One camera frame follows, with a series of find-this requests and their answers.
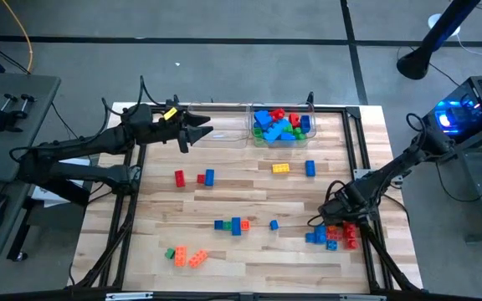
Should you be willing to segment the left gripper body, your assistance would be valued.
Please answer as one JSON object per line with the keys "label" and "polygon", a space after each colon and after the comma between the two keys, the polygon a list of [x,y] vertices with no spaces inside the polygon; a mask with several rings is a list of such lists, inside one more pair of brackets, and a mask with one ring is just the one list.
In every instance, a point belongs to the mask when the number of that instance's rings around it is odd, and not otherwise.
{"label": "left gripper body", "polygon": [[154,121],[153,107],[146,104],[134,105],[121,116],[121,123],[126,128],[126,132],[139,145],[167,143],[169,140],[177,139],[182,121],[182,110],[177,110],[169,120],[164,120],[163,115],[160,115],[160,118]]}

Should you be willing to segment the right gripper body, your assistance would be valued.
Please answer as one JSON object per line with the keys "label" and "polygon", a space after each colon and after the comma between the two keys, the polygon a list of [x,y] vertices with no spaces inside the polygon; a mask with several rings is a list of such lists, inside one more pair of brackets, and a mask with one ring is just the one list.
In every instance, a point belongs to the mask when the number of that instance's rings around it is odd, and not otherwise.
{"label": "right gripper body", "polygon": [[377,220],[377,185],[368,180],[344,183],[333,181],[327,188],[323,203],[318,207],[320,217],[327,226],[343,222],[360,223]]}

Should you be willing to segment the large light blue block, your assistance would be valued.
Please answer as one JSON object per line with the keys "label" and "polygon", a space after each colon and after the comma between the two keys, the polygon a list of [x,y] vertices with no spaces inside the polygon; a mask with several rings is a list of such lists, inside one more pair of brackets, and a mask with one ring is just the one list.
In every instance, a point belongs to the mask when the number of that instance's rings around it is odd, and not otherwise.
{"label": "large light blue block", "polygon": [[273,123],[273,118],[267,110],[259,110],[254,113],[254,120],[257,126],[267,130]]}

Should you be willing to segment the long light blue block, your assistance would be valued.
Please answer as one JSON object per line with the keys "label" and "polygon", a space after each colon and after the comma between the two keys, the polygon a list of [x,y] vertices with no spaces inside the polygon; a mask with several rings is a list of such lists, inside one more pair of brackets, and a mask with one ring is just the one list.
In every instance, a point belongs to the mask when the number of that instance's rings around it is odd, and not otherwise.
{"label": "long light blue block", "polygon": [[273,144],[276,140],[296,140],[293,132],[285,131],[285,127],[291,125],[288,120],[279,120],[273,123],[264,133],[263,138]]}

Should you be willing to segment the clear plastic bin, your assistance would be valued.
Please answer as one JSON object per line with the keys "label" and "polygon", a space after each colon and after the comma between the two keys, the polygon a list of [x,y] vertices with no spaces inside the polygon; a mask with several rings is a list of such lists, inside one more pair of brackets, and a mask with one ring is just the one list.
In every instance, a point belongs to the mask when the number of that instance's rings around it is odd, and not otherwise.
{"label": "clear plastic bin", "polygon": [[213,131],[195,144],[202,148],[244,148],[249,138],[250,106],[243,103],[191,103],[187,110],[206,115]]}
{"label": "clear plastic bin", "polygon": [[264,146],[269,148],[301,148],[307,146],[308,142],[316,136],[315,125],[315,108],[313,105],[304,103],[300,105],[266,105],[266,104],[254,104],[250,105],[249,125],[251,134],[254,138],[253,128],[258,127],[254,120],[254,113],[259,110],[276,110],[282,108],[285,110],[285,117],[282,120],[289,121],[289,114],[296,113],[299,116],[308,115],[310,117],[311,130],[305,134],[305,140],[276,140],[273,144],[267,142],[264,138]]}

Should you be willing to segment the black stand leg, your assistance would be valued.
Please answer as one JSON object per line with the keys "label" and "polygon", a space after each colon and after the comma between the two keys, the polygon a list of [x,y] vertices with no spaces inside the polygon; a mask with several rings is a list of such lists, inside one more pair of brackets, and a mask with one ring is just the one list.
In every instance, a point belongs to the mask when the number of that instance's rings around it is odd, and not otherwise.
{"label": "black stand leg", "polygon": [[37,183],[36,186],[82,207],[87,207],[89,204],[90,192],[70,180],[50,180],[44,183]]}

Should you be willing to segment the white box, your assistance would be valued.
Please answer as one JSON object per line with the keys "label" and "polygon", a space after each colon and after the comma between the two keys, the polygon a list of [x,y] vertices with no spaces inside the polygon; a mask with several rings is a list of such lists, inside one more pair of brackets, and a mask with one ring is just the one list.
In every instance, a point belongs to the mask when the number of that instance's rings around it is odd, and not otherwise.
{"label": "white box", "polygon": [[[79,165],[79,166],[90,166],[91,160],[82,159],[82,158],[72,158],[72,159],[61,160],[60,163],[68,163],[71,165]],[[45,190],[39,186],[36,186],[34,188],[32,198],[35,201],[43,201],[44,208],[69,203],[69,200],[66,200],[60,197],[59,195],[56,195],[51,191]]]}

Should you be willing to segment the black desk clamp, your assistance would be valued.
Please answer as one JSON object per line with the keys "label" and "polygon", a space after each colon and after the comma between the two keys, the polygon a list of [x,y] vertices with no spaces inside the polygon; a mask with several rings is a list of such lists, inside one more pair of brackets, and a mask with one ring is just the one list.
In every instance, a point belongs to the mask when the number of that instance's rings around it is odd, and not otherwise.
{"label": "black desk clamp", "polygon": [[6,111],[8,104],[13,102],[16,103],[18,98],[11,94],[4,94],[3,97],[6,99],[5,104],[0,109],[0,132],[22,132],[23,130],[16,126],[18,120],[25,120],[28,117],[26,112],[26,107],[29,103],[34,103],[36,99],[29,94],[22,94],[20,98],[24,101],[21,110]]}

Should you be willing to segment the computer case with blue lights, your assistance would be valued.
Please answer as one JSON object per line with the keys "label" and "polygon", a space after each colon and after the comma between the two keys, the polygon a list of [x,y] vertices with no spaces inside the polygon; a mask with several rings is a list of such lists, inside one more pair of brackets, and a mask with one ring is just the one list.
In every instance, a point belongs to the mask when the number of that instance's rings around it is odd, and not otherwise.
{"label": "computer case with blue lights", "polygon": [[470,76],[424,117],[427,127],[442,131],[457,144],[482,130],[482,76]]}

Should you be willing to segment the black stand pole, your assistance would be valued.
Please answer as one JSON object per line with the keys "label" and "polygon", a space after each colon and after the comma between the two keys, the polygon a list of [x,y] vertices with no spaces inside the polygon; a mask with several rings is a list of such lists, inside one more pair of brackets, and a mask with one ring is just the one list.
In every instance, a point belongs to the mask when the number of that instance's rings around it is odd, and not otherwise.
{"label": "black stand pole", "polygon": [[397,70],[409,79],[422,79],[428,72],[431,56],[481,0],[453,0],[429,30],[420,46],[397,61]]}

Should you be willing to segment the silver bottom bracket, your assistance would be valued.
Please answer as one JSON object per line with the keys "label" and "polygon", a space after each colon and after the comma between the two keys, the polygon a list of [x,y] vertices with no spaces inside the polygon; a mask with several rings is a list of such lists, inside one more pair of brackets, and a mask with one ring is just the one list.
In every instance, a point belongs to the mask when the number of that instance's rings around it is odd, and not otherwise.
{"label": "silver bottom bracket", "polygon": [[340,294],[339,301],[387,301],[385,296],[371,294]]}
{"label": "silver bottom bracket", "polygon": [[153,292],[119,292],[108,293],[105,301],[143,301],[153,299]]}

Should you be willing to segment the black aluminium table frame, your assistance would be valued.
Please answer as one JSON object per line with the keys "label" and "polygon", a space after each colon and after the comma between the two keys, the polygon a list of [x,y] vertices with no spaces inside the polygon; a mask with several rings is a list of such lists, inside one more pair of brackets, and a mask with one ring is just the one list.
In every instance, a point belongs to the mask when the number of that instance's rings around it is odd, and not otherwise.
{"label": "black aluminium table frame", "polygon": [[[242,293],[365,293],[362,250],[340,245],[329,251],[308,243],[308,221],[327,187],[349,181],[355,169],[378,168],[392,159],[379,106],[315,107],[316,136],[305,147],[202,148],[181,153],[175,143],[149,145],[130,242],[115,251],[102,283],[126,291]],[[316,174],[305,174],[314,161]],[[290,172],[273,174],[288,163]],[[197,175],[214,169],[214,186]],[[186,186],[176,187],[183,170]],[[233,236],[214,222],[248,220],[250,229]],[[269,223],[276,220],[277,230]],[[176,267],[168,248],[187,247],[187,262]],[[207,260],[190,268],[198,250]]]}

